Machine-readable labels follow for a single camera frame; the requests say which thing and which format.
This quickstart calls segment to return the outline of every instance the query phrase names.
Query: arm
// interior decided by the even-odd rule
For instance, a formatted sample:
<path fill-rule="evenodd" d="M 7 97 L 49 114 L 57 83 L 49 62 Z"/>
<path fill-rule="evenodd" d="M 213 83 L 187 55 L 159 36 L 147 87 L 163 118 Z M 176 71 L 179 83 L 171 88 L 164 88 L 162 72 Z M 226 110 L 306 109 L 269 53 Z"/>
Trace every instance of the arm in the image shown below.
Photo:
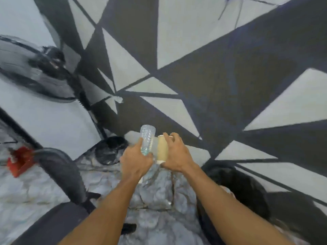
<path fill-rule="evenodd" d="M 137 183 L 153 164 L 141 153 L 142 139 L 120 158 L 122 179 L 115 189 L 59 245 L 116 245 Z"/>
<path fill-rule="evenodd" d="M 212 181 L 193 161 L 177 133 L 164 133 L 168 159 L 163 167 L 182 172 L 227 245 L 294 245 L 273 225 L 252 212 Z"/>

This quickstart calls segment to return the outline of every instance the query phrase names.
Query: person's left hand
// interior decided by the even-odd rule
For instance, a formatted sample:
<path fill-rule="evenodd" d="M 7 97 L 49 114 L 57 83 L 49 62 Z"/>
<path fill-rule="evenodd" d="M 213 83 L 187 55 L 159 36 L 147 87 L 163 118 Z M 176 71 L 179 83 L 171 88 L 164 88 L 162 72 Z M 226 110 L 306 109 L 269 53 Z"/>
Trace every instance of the person's left hand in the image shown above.
<path fill-rule="evenodd" d="M 143 138 L 140 137 L 138 142 L 134 146 L 126 148 L 121 156 L 122 179 L 136 177 L 136 179 L 140 180 L 153 164 L 151 152 L 146 156 L 141 153 L 142 142 Z"/>

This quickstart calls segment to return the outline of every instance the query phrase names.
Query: cup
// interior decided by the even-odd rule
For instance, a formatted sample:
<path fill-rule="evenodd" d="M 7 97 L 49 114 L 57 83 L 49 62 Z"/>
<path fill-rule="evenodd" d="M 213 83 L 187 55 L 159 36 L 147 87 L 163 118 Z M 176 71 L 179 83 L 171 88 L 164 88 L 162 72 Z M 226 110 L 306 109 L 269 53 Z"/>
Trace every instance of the cup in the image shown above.
<path fill-rule="evenodd" d="M 158 147 L 157 147 L 157 164 L 162 164 L 168 158 L 168 143 L 163 135 L 158 136 Z"/>

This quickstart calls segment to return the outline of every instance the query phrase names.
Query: red object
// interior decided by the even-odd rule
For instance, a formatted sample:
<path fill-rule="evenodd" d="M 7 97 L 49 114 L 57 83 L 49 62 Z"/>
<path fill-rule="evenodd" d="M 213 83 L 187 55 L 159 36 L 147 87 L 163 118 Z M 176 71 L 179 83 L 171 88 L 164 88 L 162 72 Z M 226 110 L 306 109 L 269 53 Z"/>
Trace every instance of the red object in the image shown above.
<path fill-rule="evenodd" d="M 16 178 L 35 164 L 33 161 L 33 151 L 22 146 L 11 152 L 11 157 L 7 160 L 7 167 Z"/>

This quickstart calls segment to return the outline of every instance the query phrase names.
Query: bottle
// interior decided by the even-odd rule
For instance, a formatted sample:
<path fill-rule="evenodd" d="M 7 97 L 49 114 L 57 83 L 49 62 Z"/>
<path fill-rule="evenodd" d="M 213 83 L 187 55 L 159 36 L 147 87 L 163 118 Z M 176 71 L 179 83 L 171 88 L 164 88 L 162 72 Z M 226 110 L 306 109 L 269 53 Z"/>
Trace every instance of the bottle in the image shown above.
<path fill-rule="evenodd" d="M 140 133 L 143 138 L 141 152 L 146 156 L 151 151 L 156 128 L 152 125 L 142 125 Z"/>

